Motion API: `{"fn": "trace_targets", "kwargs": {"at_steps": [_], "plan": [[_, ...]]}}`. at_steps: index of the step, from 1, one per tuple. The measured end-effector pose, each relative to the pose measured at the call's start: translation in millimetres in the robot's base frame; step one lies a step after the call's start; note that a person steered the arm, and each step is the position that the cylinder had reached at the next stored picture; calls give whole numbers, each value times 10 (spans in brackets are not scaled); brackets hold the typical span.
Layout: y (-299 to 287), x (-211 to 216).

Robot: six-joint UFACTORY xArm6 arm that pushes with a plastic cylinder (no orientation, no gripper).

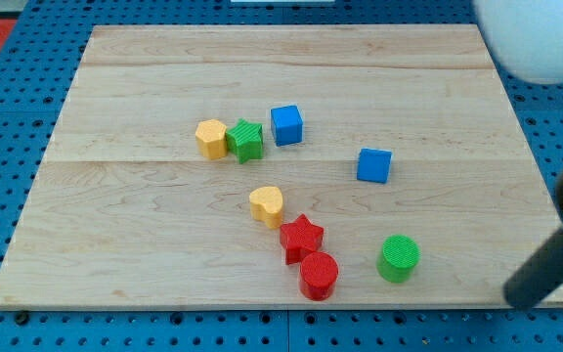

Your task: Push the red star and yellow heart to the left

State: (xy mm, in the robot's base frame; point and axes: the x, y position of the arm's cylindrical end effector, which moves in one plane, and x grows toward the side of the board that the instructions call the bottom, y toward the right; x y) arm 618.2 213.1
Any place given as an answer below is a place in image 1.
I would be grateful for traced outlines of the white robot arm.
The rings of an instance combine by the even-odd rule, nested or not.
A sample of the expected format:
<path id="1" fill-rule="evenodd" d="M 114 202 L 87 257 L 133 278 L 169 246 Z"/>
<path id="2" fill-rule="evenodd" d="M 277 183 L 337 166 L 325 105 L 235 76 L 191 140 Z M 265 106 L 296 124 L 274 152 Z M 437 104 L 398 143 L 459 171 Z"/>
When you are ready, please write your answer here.
<path id="1" fill-rule="evenodd" d="M 504 69 L 529 83 L 563 83 L 563 1 L 474 0 L 473 6 Z M 555 194 L 560 227 L 503 285 L 513 308 L 529 310 L 563 285 L 563 172 Z"/>

